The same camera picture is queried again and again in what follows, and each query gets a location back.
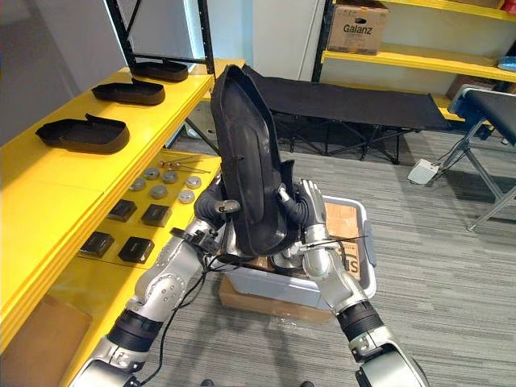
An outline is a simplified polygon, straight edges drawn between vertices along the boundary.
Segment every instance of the round metal part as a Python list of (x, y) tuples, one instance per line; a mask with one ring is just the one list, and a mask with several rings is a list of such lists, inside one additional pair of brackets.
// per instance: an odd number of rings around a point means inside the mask
[(158, 168), (147, 168), (144, 170), (144, 177), (147, 180), (155, 180), (160, 176)]
[(190, 176), (186, 179), (186, 186), (190, 189), (196, 189), (201, 186), (201, 178), (197, 176)]
[(190, 204), (195, 200), (195, 193), (190, 191), (189, 189), (183, 189), (179, 195), (177, 195), (179, 202), (183, 204)]
[(151, 196), (155, 199), (162, 199), (169, 193), (167, 188), (164, 185), (156, 185), (155, 187), (152, 187), (149, 191)]
[(163, 174), (163, 182), (166, 184), (172, 184), (177, 181), (176, 171), (167, 171)]
[(141, 191), (142, 189), (145, 188), (145, 186), (147, 185), (147, 183), (145, 182), (145, 179), (143, 179), (142, 177), (138, 177), (132, 184), (131, 186), (129, 187), (129, 189), (131, 191)]

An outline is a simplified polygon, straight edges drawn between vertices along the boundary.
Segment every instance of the galanz box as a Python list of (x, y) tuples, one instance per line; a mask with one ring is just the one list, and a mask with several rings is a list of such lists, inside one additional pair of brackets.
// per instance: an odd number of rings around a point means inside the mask
[(338, 0), (331, 23), (328, 50), (376, 54), (389, 10), (380, 2)]

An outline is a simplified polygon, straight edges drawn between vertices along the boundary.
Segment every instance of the blue object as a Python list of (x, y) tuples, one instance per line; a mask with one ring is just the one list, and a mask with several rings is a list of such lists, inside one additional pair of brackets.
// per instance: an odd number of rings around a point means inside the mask
[(503, 56), (498, 61), (498, 68), (500, 70), (516, 72), (516, 56)]

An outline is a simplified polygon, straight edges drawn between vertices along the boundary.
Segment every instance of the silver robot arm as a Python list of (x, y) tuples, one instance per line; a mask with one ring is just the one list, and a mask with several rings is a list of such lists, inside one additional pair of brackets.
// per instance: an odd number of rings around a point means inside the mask
[(303, 229), (303, 268), (339, 320), (355, 361), (360, 387), (427, 387), (419, 365), (402, 349), (393, 332), (381, 321), (359, 283), (344, 268), (326, 229), (323, 196), (312, 181), (301, 181), (298, 202), (278, 190), (287, 214)]
[(72, 387), (141, 385), (133, 373), (144, 366), (163, 323), (181, 304), (190, 279), (202, 269), (204, 256), (218, 251), (215, 237), (224, 223), (222, 212), (238, 210), (235, 203), (220, 198), (217, 181), (196, 201), (196, 219), (184, 231), (173, 229), (173, 237), (139, 278), (135, 295), (75, 376)]

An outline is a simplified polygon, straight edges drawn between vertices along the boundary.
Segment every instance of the yellow table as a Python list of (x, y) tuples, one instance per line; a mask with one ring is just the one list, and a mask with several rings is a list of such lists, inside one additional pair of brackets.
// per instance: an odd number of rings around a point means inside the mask
[[(122, 69), (102, 83), (130, 80), (129, 71)], [(214, 77), (193, 75), (179, 83), (159, 83), (166, 98), (158, 106), (102, 102), (88, 90), (0, 149), (0, 351), (127, 187), (210, 90)], [(127, 146), (114, 155), (90, 155), (50, 148), (35, 135), (44, 123), (84, 119), (85, 113), (124, 121), (131, 134)]]
[[(152, 199), (148, 191), (154, 185), (163, 184), (161, 178), (147, 181), (147, 186), (142, 191), (127, 191), (123, 195), (123, 199), (133, 201), (137, 206), (136, 212), (125, 223), (105, 218), (96, 228), (114, 238), (114, 242), (106, 254), (101, 259), (87, 258), (78, 254), (49, 290), (53, 297), (71, 303), (93, 317), (91, 326), (77, 349), (61, 385), (69, 384), (88, 359), (100, 338), (110, 331), (127, 300), (133, 296), (135, 283), (139, 276), (154, 264), (161, 248), (169, 241), (170, 230), (173, 227), (184, 229), (192, 220), (194, 204), (182, 204), (177, 200), (179, 192), (187, 189), (186, 178), (188, 176), (201, 178), (201, 186), (193, 189), (197, 197), (219, 171), (220, 158), (217, 156), (166, 150), (161, 150), (149, 166), (157, 167), (159, 160), (179, 160), (186, 157), (195, 160), (189, 166), (209, 172), (177, 172), (177, 182), (165, 185), (169, 194), (160, 200)], [(171, 207), (172, 215), (164, 227), (147, 226), (141, 222), (141, 216), (150, 204)], [(145, 264), (127, 263), (118, 257), (120, 249), (130, 236), (151, 239), (155, 244)]]

